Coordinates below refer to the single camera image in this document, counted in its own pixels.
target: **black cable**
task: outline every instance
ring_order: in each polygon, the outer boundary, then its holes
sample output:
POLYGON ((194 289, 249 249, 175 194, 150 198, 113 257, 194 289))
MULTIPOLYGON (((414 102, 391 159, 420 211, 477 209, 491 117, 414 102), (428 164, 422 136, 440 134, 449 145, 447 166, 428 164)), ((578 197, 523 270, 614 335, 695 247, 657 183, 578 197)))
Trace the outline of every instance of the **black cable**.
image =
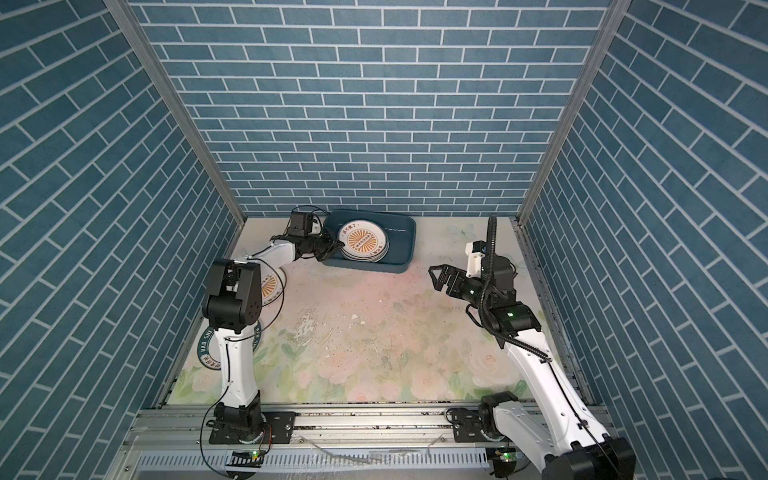
POLYGON ((222 399, 222 398, 224 398, 224 396, 225 396, 225 395, 227 394, 227 392, 229 392, 229 390, 230 390, 230 380, 231 380, 231 373, 232 373, 232 372, 231 372, 231 369, 230 369, 230 346, 229 346, 229 345, 227 345, 226 343, 224 344, 224 350, 227 352, 227 387, 224 389, 224 393, 222 393, 222 394, 221 394, 221 396, 219 397, 219 399, 218 399, 218 400, 217 400, 217 401, 216 401, 216 402, 215 402, 213 405, 211 405, 210 407, 208 407, 208 410, 206 410, 206 411, 205 411, 205 414, 203 415, 203 423, 200 425, 200 441, 199 441, 198 443, 199 443, 199 445, 200 445, 200 456, 201 456, 201 457, 203 457, 203 462, 205 463, 205 465, 206 465, 206 466, 207 466, 207 467, 208 467, 208 468, 209 468, 209 469, 210 469, 210 470, 211 470, 213 473, 215 473, 215 474, 217 474, 217 475, 221 475, 221 476, 222 476, 222 477, 224 477, 224 478, 230 478, 230 479, 231 479, 231 477, 230 477, 229 475, 227 475, 226 473, 221 473, 221 472, 219 472, 218 470, 216 470, 214 467, 210 466, 210 463, 208 463, 208 459, 207 459, 207 458, 205 458, 205 454, 203 453, 203 428, 205 427, 205 417, 207 417, 207 416, 208 416, 208 413, 210 413, 210 410, 211 410, 211 409, 212 409, 214 406, 218 405, 218 403, 219 403, 219 402, 221 402, 221 399, 222 399))
POLYGON ((530 466, 531 466, 531 459, 529 458, 528 459, 528 463, 525 464, 525 467, 520 468, 519 470, 515 470, 514 472, 512 472, 512 474, 514 475, 515 473, 520 473, 520 472, 522 472, 523 470, 525 470, 526 468, 528 468, 530 466))
POLYGON ((267 245, 266 247, 264 247, 263 249, 259 250, 258 252, 250 254, 248 257, 246 257, 246 260, 251 260, 251 259, 252 259, 252 258, 254 258, 256 255, 258 255, 259 253, 263 253, 263 252, 266 252, 266 249, 268 249, 268 248, 269 248, 269 247, 271 247, 271 246, 272 246, 272 245, 267 245))
POLYGON ((291 211, 292 211, 292 212, 295 212, 295 211, 298 211, 298 209, 300 209, 300 208, 304 208, 304 207, 312 207, 312 208, 314 208, 314 209, 315 209, 315 210, 313 210, 313 211, 316 211, 316 212, 323 212, 323 213, 324 213, 326 216, 330 215, 330 214, 328 213, 328 210, 326 210, 326 209, 324 209, 324 208, 320 208, 320 207, 318 207, 318 206, 316 206, 316 205, 297 205, 297 206, 296 206, 296 207, 294 207, 294 208, 293 208, 291 211))
POLYGON ((472 306, 471 304, 470 304, 470 305, 467 305, 467 308, 465 308, 465 309, 464 309, 464 313, 466 313, 466 314, 467 314, 467 316, 468 316, 468 317, 469 317, 469 319, 472 321, 472 323, 474 323, 475 325, 477 325, 477 326, 479 326, 480 328, 482 328, 482 325, 480 325, 480 324, 478 323, 478 321, 477 321, 477 319, 475 318, 475 316, 474 316, 474 315, 472 315, 472 313, 469 311, 469 307, 471 307, 471 306, 472 306))
POLYGON ((515 337, 503 335, 499 332, 496 332, 493 330, 489 324, 489 317, 491 316, 491 313, 488 311, 488 301, 490 300, 491 296, 488 294, 489 290, 491 288, 491 281, 493 281, 493 258, 496 255, 496 216, 491 215, 488 218, 488 229, 485 232, 485 254, 488 258, 488 270, 485 272, 485 281, 482 284, 482 288, 480 289, 480 299, 478 301, 478 315, 480 317, 480 323, 482 328, 485 329, 488 333, 496 337, 497 339, 500 339, 502 342, 511 343, 514 346, 517 346, 518 348, 521 348, 525 350, 526 352, 530 352, 540 359, 550 362, 551 358, 549 358, 549 355, 542 352, 540 349, 537 349, 534 346, 528 345, 525 342, 522 342, 521 340, 516 339, 515 337))
MULTIPOLYGON (((285 275, 285 276, 286 276, 286 282, 285 282, 285 286, 288 286, 288 275, 287 275, 286 271, 285 271, 285 270, 283 270, 283 269, 282 269, 282 268, 280 268, 280 267, 278 267, 278 269, 279 269, 281 272, 283 272, 283 275, 285 275)), ((275 303, 275 302, 277 301, 277 299, 280 297, 280 295, 283 295, 283 292, 284 292, 284 291, 285 291, 285 290, 281 290, 281 291, 280 291, 280 293, 279 293, 279 294, 278 294, 278 295, 277 295, 275 298, 273 298, 272 300, 270 300, 270 301, 269 301, 269 302, 267 302, 267 303, 264 303, 264 304, 262 305, 262 307, 265 307, 265 306, 269 306, 269 305, 272 305, 273 303, 275 303)))
POLYGON ((264 331, 266 329, 270 328, 270 325, 275 323, 275 320, 277 320, 277 317, 280 316, 280 312, 283 311, 283 305, 285 304, 285 301, 286 301, 286 283, 283 283, 283 279, 280 278, 280 275, 277 274, 277 272, 275 271, 274 268, 272 268, 271 265, 269 265, 267 262, 264 262, 264 264, 267 265, 275 273, 275 276, 280 281, 280 289, 281 289, 281 291, 280 291, 280 308, 277 309, 277 313, 275 313, 275 316, 274 316, 274 318, 272 318, 272 321, 269 322, 264 328, 261 329, 261 333, 264 333, 264 331))
POLYGON ((568 399, 567 395, 565 395, 565 389, 563 389, 563 385, 560 384, 560 379, 558 378, 558 375, 554 372, 554 368, 552 367, 552 364, 549 363, 548 365, 549 365, 549 369, 552 371, 552 376, 554 377, 555 382, 558 384, 558 388, 560 389, 560 392, 563 394, 563 398, 565 398, 565 401, 568 404, 568 406, 571 407, 571 411, 576 416, 576 419, 578 420, 579 424, 581 425, 582 428, 584 428, 584 430, 586 431, 587 435, 590 436, 590 438, 592 439, 592 442, 594 442, 594 444, 598 446, 598 448, 601 450, 601 452, 603 452, 603 455, 605 455, 605 459, 608 460, 608 463, 611 464, 611 467, 613 467, 613 469, 616 471, 616 474, 621 476, 621 472, 619 472, 619 469, 614 464, 614 461, 611 460, 611 457, 608 456, 608 453, 605 451, 605 449, 600 444, 600 442, 598 442, 598 440, 594 437, 594 435, 592 435, 592 432, 590 432, 589 426, 587 425, 587 423, 584 420, 581 419, 581 417, 579 416, 578 412, 576 411, 576 408, 574 408, 573 404, 571 404, 571 400, 568 399))
MULTIPOLYGON (((272 266, 271 266, 271 265, 269 265, 269 264, 268 264, 267 262, 265 262, 264 260, 261 260, 260 258, 259 258, 259 259, 256 259, 256 260, 259 260, 260 262, 263 262, 265 265, 267 265, 267 266, 268 266, 268 267, 269 267, 269 268, 270 268, 270 269, 271 269, 271 270, 272 270, 272 271, 275 273, 275 276, 276 276, 276 277, 277 277, 277 279, 280 281, 280 289, 281 289, 281 290, 280 290, 280 295, 278 295, 278 297, 280 298, 280 308, 279 308, 279 309, 277 309, 277 313, 275 313, 275 316, 272 318, 272 320, 271 320, 271 321, 270 321, 270 322, 269 322, 269 323, 268 323, 268 324, 267 324, 265 327, 263 327, 263 328, 261 329, 261 333, 263 334, 263 333, 264 333, 264 330, 266 330, 267 328, 269 328, 269 326, 270 326, 270 325, 272 325, 273 323, 275 323, 275 320, 277 320, 277 317, 278 317, 278 316, 280 316, 280 312, 282 312, 282 311, 283 311, 283 305, 285 304, 285 300, 286 300, 286 285, 288 285, 288 276, 286 275, 286 282, 285 282, 285 283, 283 283, 283 279, 282 279, 282 278, 280 278, 280 275, 278 275, 278 274, 277 274, 277 272, 275 271, 275 269, 274 269, 274 268, 272 268, 272 266)), ((267 305, 271 305, 271 304, 272 304, 273 302, 275 302, 275 301, 277 301, 277 297, 275 297, 275 299, 274 299, 272 302, 269 302, 267 305)), ((252 339, 252 338, 253 338, 253 337, 255 337, 255 336, 256 336, 256 333, 254 332, 254 333, 253 333, 253 335, 245 336, 245 337, 243 337, 243 338, 241 338, 241 339, 228 339, 228 338, 226 338, 225 340, 226 340, 227 342, 232 342, 232 343, 235 343, 235 342, 243 342, 244 340, 252 339)))
POLYGON ((554 371, 554 367, 552 366, 552 358, 550 358, 549 355, 547 355, 546 353, 542 352, 540 349, 532 345, 528 345, 527 343, 522 342, 521 340, 518 340, 516 338, 502 335, 501 333, 498 333, 490 328, 488 324, 488 317, 491 315, 491 313, 488 311, 488 299, 490 298, 490 296, 488 295, 488 289, 490 288, 491 281, 493 280, 493 257, 496 253, 496 216, 495 215, 491 215, 488 218, 488 229, 485 234, 485 241, 486 241, 485 252, 486 252, 486 256, 488 256, 489 258, 488 258, 488 271, 485 272, 486 274, 485 282, 483 282, 482 288, 480 290, 480 300, 478 302, 478 314, 480 316, 480 323, 482 324, 483 328, 485 328, 485 330, 488 331, 488 333, 490 333, 494 337, 501 339, 505 342, 511 343, 512 345, 517 346, 518 348, 526 350, 530 353, 533 353, 534 355, 541 358, 542 361, 546 362, 547 365, 549 365, 549 369, 552 371, 552 376, 554 377, 555 382, 558 384, 558 388, 560 389, 560 392, 562 393, 563 398, 568 403, 568 406, 571 408, 571 411, 574 413, 580 426, 584 428, 586 433, 590 436, 590 438, 592 438, 592 441, 595 443, 595 445, 597 445, 598 448, 603 452, 603 455, 605 455, 605 458, 611 464, 611 467, 613 467, 616 473, 621 475, 621 473, 619 472, 619 469, 616 467, 613 460, 611 460, 611 457, 608 456, 608 453, 605 451, 605 449, 600 444, 600 442, 598 442, 598 440, 594 437, 594 435, 592 435, 592 432, 590 432, 589 430, 589 426, 584 420, 581 419, 578 412, 576 411, 576 408, 573 406, 573 404, 571 404, 571 400, 565 394, 565 389, 563 389, 563 385, 560 384, 560 379, 558 378, 557 374, 554 371))

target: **floral tablecloth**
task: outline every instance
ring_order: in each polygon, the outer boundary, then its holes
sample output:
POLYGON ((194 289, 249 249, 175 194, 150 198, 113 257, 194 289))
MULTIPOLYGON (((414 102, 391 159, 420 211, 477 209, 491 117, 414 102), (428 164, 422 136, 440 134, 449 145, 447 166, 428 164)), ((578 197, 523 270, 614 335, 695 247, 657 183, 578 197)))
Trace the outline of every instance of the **floral tablecloth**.
MULTIPOLYGON (((484 218, 416 218, 413 261, 401 274, 366 272, 300 260, 284 267, 286 300, 253 352, 263 402, 419 402, 479 399, 510 390, 530 397, 525 381, 496 341, 465 315, 466 303, 432 288, 427 267, 466 268, 465 244, 485 238, 484 218)), ((263 248, 284 219, 251 219, 234 256, 263 248)), ((511 223, 499 219, 497 253, 518 269, 518 298, 551 338, 511 223)), ((265 307, 266 325, 280 302, 265 307)), ((197 338, 204 340, 207 325, 197 338)), ((210 404, 220 395, 211 369, 217 346, 200 361, 205 341, 189 352, 172 404, 210 404)))

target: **plate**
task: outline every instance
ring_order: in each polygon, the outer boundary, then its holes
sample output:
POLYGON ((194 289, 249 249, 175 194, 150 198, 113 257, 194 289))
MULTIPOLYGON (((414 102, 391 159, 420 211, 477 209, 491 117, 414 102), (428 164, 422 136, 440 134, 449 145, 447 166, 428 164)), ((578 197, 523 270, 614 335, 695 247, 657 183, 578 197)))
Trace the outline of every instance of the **plate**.
POLYGON ((381 260, 382 258, 384 258, 384 257, 386 256, 386 254, 387 254, 387 252, 388 252, 388 251, 389 251, 389 243, 387 243, 387 244, 386 244, 386 247, 384 247, 384 250, 383 250, 383 251, 382 251, 382 252, 381 252, 379 255, 377 255, 377 256, 375 256, 375 257, 373 257, 373 258, 370 258, 370 259, 362 259, 362 258, 351 257, 351 256, 350 256, 350 255, 349 255, 347 252, 345 252, 344 250, 342 250, 342 254, 344 255, 344 257, 345 257, 347 260, 354 260, 354 261, 356 261, 356 262, 370 262, 370 263, 375 263, 375 262, 378 262, 379 260, 381 260))
POLYGON ((350 260, 377 261, 389 247, 384 229, 368 220, 353 220, 342 225, 339 240, 344 242, 343 255, 350 260))

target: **blue brick wall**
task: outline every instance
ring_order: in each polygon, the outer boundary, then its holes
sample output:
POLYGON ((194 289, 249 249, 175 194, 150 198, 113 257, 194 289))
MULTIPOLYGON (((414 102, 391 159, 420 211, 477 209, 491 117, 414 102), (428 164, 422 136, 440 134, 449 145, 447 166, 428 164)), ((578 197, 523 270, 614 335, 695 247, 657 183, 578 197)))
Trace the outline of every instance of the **blue brick wall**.
POLYGON ((234 224, 101 0, 0 2, 0 476, 103 475, 234 224))
POLYGON ((528 225, 641 478, 768 478, 767 25, 634 0, 528 225))
POLYGON ((517 212, 609 1, 255 3, 131 2, 252 217, 517 212))

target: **aluminum frame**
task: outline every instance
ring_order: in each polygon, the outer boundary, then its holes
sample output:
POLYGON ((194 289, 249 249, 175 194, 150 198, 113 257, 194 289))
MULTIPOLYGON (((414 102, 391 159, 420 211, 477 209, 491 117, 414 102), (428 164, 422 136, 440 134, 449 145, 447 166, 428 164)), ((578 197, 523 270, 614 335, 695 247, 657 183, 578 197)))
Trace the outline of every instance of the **aluminum frame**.
MULTIPOLYGON (((455 454, 466 449, 507 445, 506 442, 455 443, 452 427, 444 417, 451 407, 475 408, 477 402, 434 403, 374 403, 358 405, 328 404, 265 404, 264 412, 291 411, 296 413, 290 444, 273 445, 272 452, 306 452, 320 447, 334 453, 400 452, 424 455, 455 454)), ((533 402, 523 402, 522 408, 531 419, 544 425, 543 416, 533 402)), ((603 406, 589 407, 597 419, 614 434, 610 417, 603 406)), ((199 458, 200 426, 207 406, 166 406, 162 409, 141 410, 134 421, 118 456, 107 475, 109 480, 130 480, 139 470, 142 458, 148 455, 182 455, 199 458)), ((204 442, 210 429, 204 427, 204 442)), ((205 445, 207 458, 223 458, 233 451, 232 445, 205 445)), ((185 465, 204 471, 206 467, 185 465)), ((272 472, 295 472, 295 465, 274 465, 272 472)), ((304 469, 303 472, 327 472, 325 469, 304 469)))
POLYGON ((536 252, 533 250, 528 232, 525 231, 525 228, 514 222, 512 228, 515 231, 515 235, 517 235, 520 250, 523 253, 523 260, 525 260, 525 265, 528 267, 528 273, 531 275, 539 302, 541 302, 541 310, 547 319, 547 324, 554 339, 554 349, 560 356, 563 370, 573 375, 576 383, 574 388, 581 394, 581 399, 584 400, 584 403, 587 405, 594 404, 594 394, 589 388, 587 378, 584 376, 584 370, 579 366, 576 352, 565 332, 562 316, 552 298, 547 280, 541 271, 541 264, 538 261, 536 252))
POLYGON ((214 156, 208 149, 203 136, 200 135, 200 131, 197 129, 192 117, 190 117, 187 108, 184 107, 181 96, 179 96, 174 84, 170 81, 168 73, 157 56, 157 52, 152 48, 149 38, 139 24, 133 9, 131 9, 126 0, 104 0, 104 4, 112 14, 112 18, 114 18, 118 27, 120 27, 123 35, 125 35, 125 39, 128 40, 128 44, 138 57, 147 75, 149 75, 152 84, 157 89, 157 93, 160 94, 163 102, 165 102, 170 114, 176 119, 181 132, 190 143, 192 150, 197 155, 197 159, 208 173, 222 200, 224 200, 237 224, 242 227, 245 224, 246 214, 237 198, 235 198, 234 192, 224 178, 224 175, 221 173, 221 169, 216 164, 214 156))
POLYGON ((592 81, 598 75, 598 70, 605 59, 608 47, 611 46, 611 42, 614 40, 616 31, 624 19, 624 14, 627 12, 631 2, 632 0, 613 0, 605 12, 605 16, 598 27, 598 36, 595 38, 594 45, 590 48, 586 60, 584 60, 584 66, 581 68, 574 89, 568 97, 568 103, 563 108, 558 126, 550 137, 547 149, 541 158, 541 163, 538 169, 536 169, 531 186, 528 188, 523 204, 520 206, 518 223, 521 225, 525 225, 525 222, 528 221, 533 212, 533 207, 541 193, 541 189, 544 188, 549 172, 552 171, 554 163, 558 159, 560 150, 562 150, 565 143, 565 138, 571 132, 576 115, 589 93, 592 81))

